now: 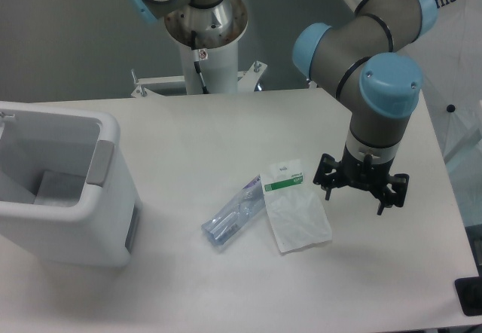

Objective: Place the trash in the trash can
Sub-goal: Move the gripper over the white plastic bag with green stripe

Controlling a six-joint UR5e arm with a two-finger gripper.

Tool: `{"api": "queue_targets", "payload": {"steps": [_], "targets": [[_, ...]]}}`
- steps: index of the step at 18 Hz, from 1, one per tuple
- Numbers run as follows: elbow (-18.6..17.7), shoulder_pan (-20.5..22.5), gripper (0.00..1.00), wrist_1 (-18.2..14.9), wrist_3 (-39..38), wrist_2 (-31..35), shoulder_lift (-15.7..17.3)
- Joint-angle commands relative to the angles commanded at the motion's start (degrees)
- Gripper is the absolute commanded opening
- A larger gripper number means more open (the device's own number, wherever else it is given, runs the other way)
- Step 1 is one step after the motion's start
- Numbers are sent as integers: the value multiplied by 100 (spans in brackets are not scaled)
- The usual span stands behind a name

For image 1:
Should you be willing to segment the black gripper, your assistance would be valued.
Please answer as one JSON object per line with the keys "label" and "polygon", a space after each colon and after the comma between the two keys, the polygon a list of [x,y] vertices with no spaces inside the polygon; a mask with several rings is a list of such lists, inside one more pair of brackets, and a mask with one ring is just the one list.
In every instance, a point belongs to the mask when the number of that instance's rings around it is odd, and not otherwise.
{"label": "black gripper", "polygon": [[358,160],[345,147],[340,165],[329,154],[321,156],[313,183],[325,192],[325,200],[330,200],[334,188],[369,191],[379,200],[377,214],[382,215],[385,208],[403,207],[407,195],[409,175],[389,176],[392,164],[393,159],[385,163],[374,163],[371,157]]}

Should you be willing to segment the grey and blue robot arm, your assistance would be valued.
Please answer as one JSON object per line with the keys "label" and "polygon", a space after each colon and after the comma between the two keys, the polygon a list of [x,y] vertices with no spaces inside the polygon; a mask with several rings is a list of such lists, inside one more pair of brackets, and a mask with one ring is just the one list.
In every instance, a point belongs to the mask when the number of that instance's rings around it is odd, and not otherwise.
{"label": "grey and blue robot arm", "polygon": [[[182,55],[189,94],[235,93],[237,42],[247,27],[241,0],[130,0],[149,23],[162,20]],[[345,26],[308,26],[292,61],[304,77],[351,111],[343,156],[321,157],[314,183],[330,194],[349,186],[371,193],[381,208],[404,205],[409,177],[391,175],[400,141],[419,101],[423,74],[400,49],[435,24],[435,0],[343,0],[354,13]]]}

